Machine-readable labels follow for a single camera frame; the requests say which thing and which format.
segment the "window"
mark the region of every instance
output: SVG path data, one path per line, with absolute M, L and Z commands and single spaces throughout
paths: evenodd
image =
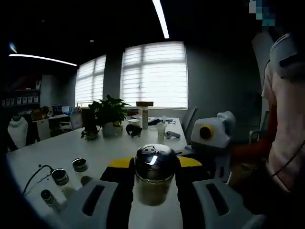
M 75 85 L 75 105 L 88 107 L 94 100 L 103 98 L 103 81 L 106 55 L 80 66 Z
M 188 80 L 182 42 L 162 42 L 125 50 L 120 97 L 131 106 L 153 101 L 158 108 L 187 108 Z

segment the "cable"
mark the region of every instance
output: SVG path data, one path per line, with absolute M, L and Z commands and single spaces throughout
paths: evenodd
M 296 157 L 296 155 L 298 154 L 298 152 L 301 151 L 302 147 L 305 145 L 305 140 L 303 141 L 303 143 L 300 145 L 300 147 L 298 147 L 297 151 L 295 152 L 295 154 L 286 162 L 285 165 L 283 165 L 279 170 L 277 170 L 275 173 L 273 173 L 271 175 L 270 178 L 275 177 L 277 174 L 279 174 L 287 165 L 290 164 L 290 162 L 292 162 L 292 160 Z
M 30 182 L 31 182 L 31 180 L 43 169 L 43 168 L 45 168 L 45 167 L 48 167 L 49 169 L 50 169 L 50 171 L 51 171 L 51 173 L 53 172 L 53 168 L 51 167 L 51 166 L 49 166 L 49 165 L 44 165 L 44 166 L 41 166 L 31 177 L 30 177 L 30 179 L 29 179 L 29 181 L 27 182 L 27 185 L 25 186 L 25 188 L 24 188 L 24 190 L 23 190 L 23 194 L 25 193 L 25 191 L 27 190 L 27 188 L 28 188 L 28 186 L 29 186 L 29 184 L 30 184 Z

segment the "shelf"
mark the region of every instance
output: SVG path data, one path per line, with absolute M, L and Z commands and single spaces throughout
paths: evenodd
M 39 92 L 40 90 L 36 89 L 22 89 L 22 90 L 15 90 L 16 92 Z
M 10 105 L 10 106 L 3 106 L 3 107 L 4 107 L 4 108 L 8 108 L 8 107 L 24 106 L 24 105 L 33 105 L 33 104 L 39 104 L 39 102 L 37 102 L 37 103 L 30 103 L 30 104 L 15 104 L 15 105 Z

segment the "white controller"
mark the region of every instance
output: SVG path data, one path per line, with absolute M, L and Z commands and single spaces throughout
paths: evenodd
M 171 137 L 177 137 L 177 138 L 179 138 L 179 137 L 180 137 L 180 134 L 177 134 L 177 133 L 172 132 L 172 131 L 167 131 L 167 132 L 165 132 L 165 137 L 166 137 L 167 139 L 170 139 Z

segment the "dark ceiling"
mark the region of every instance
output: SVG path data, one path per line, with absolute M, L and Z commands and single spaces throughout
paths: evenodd
M 171 40 L 250 49 L 262 28 L 261 21 L 249 14 L 246 0 L 162 0 L 161 4 Z M 83 1 L 68 7 L 42 1 L 16 6 L 10 14 L 7 41 L 18 53 L 75 64 L 125 47 L 164 41 L 151 0 Z

